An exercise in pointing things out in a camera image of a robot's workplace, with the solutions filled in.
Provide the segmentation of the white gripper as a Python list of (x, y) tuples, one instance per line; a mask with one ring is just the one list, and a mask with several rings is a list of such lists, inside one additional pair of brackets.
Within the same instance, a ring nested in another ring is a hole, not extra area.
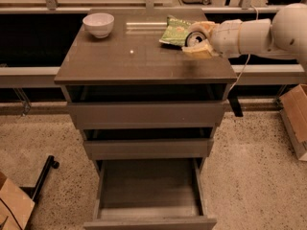
[(224, 58), (237, 58), (240, 55), (239, 31), (242, 23), (240, 19), (226, 20), (221, 24), (213, 21), (195, 22), (188, 27), (188, 32), (201, 32), (206, 37), (211, 36), (210, 43), (205, 40), (195, 46), (183, 47), (182, 51), (188, 57), (198, 59), (214, 57), (214, 50)]

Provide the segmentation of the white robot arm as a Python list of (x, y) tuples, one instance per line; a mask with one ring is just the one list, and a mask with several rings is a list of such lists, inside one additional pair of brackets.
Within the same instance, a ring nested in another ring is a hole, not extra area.
[(192, 58), (295, 59), (307, 66), (307, 6), (295, 3), (281, 8), (273, 19), (222, 23), (199, 21), (188, 28), (182, 51)]

